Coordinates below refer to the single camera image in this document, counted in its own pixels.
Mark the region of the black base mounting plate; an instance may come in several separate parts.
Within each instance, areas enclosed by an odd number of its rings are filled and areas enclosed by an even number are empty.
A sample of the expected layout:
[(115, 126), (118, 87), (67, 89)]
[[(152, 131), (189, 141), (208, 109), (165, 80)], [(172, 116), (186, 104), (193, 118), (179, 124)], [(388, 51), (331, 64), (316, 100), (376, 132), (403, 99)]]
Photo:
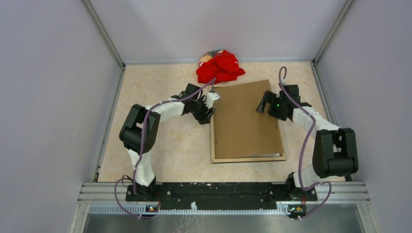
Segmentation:
[(188, 210), (192, 203), (199, 210), (274, 210), (280, 201), (317, 201), (316, 191), (304, 192), (291, 184), (273, 182), (156, 183), (151, 195), (132, 192), (126, 201), (152, 201), (161, 210)]

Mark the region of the landscape photo print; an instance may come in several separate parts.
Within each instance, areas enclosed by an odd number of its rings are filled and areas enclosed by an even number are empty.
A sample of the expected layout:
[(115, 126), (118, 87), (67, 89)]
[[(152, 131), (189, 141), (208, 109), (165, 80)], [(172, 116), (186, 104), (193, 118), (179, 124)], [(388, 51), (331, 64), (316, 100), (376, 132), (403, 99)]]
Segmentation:
[(262, 158), (262, 157), (282, 157), (282, 153), (271, 153), (271, 154), (261, 154), (258, 155), (253, 153), (252, 157)]

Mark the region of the aluminium front rail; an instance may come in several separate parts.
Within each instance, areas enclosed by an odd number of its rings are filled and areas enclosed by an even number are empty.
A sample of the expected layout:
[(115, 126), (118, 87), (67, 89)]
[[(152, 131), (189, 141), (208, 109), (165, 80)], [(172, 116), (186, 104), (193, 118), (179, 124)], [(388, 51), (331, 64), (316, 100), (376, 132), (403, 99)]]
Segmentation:
[(318, 204), (367, 204), (362, 182), (332, 182), (304, 192), (283, 183), (157, 183), (135, 195), (130, 183), (85, 183), (78, 202), (92, 213), (154, 215), (290, 215)]

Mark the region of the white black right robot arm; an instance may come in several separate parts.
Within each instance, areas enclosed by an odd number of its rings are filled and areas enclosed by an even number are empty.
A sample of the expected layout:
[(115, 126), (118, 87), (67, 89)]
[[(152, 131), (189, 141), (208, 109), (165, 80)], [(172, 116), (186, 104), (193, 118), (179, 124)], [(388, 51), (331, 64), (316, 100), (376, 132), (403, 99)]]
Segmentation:
[[(356, 134), (351, 128), (341, 128), (321, 116), (312, 105), (302, 102), (298, 85), (285, 85), (277, 94), (265, 91), (256, 111), (278, 120), (290, 120), (307, 133), (299, 155), (298, 170), (286, 181), (285, 194), (298, 200), (314, 186), (327, 181), (328, 177), (344, 177), (359, 169)], [(312, 163), (303, 167), (303, 155), (309, 138), (315, 140)]]

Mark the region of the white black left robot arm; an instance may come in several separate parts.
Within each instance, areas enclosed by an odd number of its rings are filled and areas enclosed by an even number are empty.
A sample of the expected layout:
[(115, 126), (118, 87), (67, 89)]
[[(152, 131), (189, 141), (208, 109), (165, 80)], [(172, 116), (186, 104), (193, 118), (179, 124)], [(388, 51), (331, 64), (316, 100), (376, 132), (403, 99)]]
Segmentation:
[(131, 107), (120, 130), (119, 138), (127, 149), (133, 165), (132, 193), (143, 200), (151, 200), (156, 193), (151, 150), (158, 128), (173, 117), (191, 114), (199, 124), (209, 124), (215, 113), (214, 104), (220, 95), (211, 89), (189, 83), (184, 91), (154, 105)]

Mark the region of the crumpled red cloth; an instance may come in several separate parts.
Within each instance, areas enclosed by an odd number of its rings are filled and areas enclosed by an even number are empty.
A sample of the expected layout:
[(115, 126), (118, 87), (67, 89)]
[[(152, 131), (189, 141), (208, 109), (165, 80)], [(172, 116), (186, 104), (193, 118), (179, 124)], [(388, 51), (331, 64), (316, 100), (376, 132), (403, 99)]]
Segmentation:
[(212, 50), (198, 60), (196, 70), (197, 81), (208, 83), (213, 79), (215, 84), (236, 81), (245, 74), (237, 57), (227, 50)]

